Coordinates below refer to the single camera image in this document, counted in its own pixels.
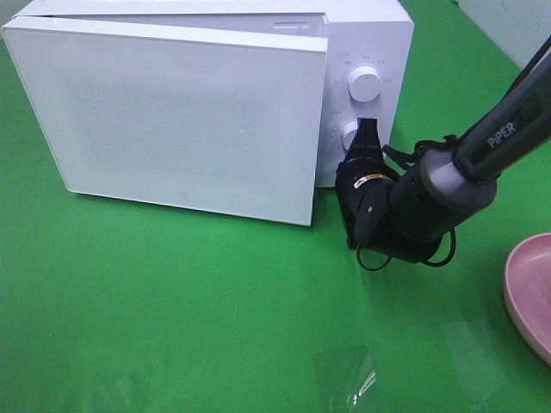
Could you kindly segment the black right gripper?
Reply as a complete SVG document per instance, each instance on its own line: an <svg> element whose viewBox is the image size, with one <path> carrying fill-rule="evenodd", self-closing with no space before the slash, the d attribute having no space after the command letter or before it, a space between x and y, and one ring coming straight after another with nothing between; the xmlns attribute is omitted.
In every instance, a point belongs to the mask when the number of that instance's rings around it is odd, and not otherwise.
<svg viewBox="0 0 551 413"><path fill-rule="evenodd" d="M347 244L371 250L402 250L407 238L399 233L388 196L399 174L383 160L378 120L358 118L344 160L337 167L336 194Z"/></svg>

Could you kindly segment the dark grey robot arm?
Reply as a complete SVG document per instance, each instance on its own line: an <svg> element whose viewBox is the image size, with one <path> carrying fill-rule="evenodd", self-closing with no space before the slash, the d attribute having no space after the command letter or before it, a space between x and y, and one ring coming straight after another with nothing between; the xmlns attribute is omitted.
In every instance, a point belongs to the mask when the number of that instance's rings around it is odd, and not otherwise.
<svg viewBox="0 0 551 413"><path fill-rule="evenodd" d="M437 268L456 251L456 227L488 207L501 173L550 138L550 43L499 103L461 136L419 140L411 153L382 145L360 118L337 167L336 195L356 254L373 250Z"/></svg>

